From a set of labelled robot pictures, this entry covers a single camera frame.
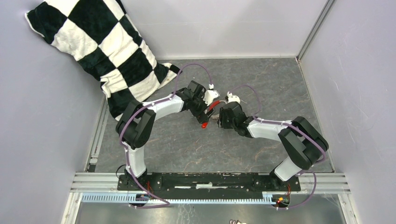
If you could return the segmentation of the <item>large metal keyring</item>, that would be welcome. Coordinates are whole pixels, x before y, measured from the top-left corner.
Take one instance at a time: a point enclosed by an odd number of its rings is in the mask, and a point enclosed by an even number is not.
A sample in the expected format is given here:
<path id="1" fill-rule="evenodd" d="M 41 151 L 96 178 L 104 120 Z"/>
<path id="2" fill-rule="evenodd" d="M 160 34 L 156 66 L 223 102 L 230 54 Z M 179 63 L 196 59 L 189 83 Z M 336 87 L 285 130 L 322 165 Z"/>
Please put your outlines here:
<path id="1" fill-rule="evenodd" d="M 212 104 L 205 110 L 205 113 L 213 111 L 213 114 L 210 116 L 210 119 L 218 120 L 219 112 L 218 109 L 227 103 L 226 100 L 216 100 L 213 101 Z"/>

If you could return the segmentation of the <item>red key tag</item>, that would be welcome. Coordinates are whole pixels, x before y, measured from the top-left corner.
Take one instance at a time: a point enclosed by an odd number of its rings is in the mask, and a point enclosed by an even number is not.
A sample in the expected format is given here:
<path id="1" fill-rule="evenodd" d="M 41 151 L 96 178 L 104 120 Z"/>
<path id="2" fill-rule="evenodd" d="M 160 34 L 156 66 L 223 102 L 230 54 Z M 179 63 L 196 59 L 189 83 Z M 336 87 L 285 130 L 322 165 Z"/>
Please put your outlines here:
<path id="1" fill-rule="evenodd" d="M 208 124 L 209 124 L 209 122 L 204 122 L 204 123 L 201 125 L 201 128 L 203 128 L 203 129 L 207 128 Z"/>

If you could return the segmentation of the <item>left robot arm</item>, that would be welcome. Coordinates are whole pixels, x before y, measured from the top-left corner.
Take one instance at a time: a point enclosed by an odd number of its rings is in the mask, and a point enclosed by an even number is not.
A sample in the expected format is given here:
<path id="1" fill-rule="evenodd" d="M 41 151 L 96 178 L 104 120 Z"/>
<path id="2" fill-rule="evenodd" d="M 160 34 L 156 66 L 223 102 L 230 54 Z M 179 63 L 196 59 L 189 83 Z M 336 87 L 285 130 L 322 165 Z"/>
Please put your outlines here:
<path id="1" fill-rule="evenodd" d="M 151 102 L 132 100 L 116 125 L 120 142 L 125 146 L 129 184 L 135 190 L 147 184 L 144 146 L 148 142 L 154 122 L 165 116 L 190 111 L 198 123 L 204 124 L 213 115 L 210 105 L 219 97 L 212 84 L 209 89 L 191 81 L 185 88 Z"/>

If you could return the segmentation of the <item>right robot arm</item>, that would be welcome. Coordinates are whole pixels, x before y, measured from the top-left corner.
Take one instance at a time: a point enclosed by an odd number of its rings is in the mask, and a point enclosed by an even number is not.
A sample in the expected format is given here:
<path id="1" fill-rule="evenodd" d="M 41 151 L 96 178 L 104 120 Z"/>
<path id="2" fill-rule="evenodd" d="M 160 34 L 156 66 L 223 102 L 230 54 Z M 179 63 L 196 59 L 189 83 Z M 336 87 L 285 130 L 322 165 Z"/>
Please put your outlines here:
<path id="1" fill-rule="evenodd" d="M 275 190 L 284 189 L 289 179 L 326 160 L 329 144 L 304 117 L 293 120 L 265 120 L 247 116 L 238 102 L 220 108 L 218 125 L 233 129 L 247 138 L 264 138 L 282 143 L 288 156 L 271 171 L 270 185 Z"/>

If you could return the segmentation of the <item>black white checkered cloth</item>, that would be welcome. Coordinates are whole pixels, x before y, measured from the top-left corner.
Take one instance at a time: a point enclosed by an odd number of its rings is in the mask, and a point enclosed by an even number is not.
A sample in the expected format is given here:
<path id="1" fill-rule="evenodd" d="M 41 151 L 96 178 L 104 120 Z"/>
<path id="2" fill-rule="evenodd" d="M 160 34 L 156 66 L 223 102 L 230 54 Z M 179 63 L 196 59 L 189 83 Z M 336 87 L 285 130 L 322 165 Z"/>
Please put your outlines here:
<path id="1" fill-rule="evenodd" d="M 47 44 L 99 81 L 115 120 L 132 100 L 147 100 L 179 72 L 156 60 L 119 0 L 45 0 L 25 18 Z"/>

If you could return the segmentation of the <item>aluminium frame rail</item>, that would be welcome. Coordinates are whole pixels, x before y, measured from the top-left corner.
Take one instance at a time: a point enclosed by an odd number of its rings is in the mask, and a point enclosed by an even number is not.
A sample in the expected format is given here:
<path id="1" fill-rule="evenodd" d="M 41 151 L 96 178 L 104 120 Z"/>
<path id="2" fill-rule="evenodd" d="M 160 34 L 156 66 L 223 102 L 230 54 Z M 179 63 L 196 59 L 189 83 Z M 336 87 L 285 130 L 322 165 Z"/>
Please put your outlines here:
<path id="1" fill-rule="evenodd" d="M 73 224 L 82 202 L 146 204 L 269 204 L 290 210 L 292 195 L 336 194 L 346 222 L 358 223 L 351 191 L 341 173 L 305 173 L 277 181 L 265 173 L 76 173 L 62 223 Z"/>

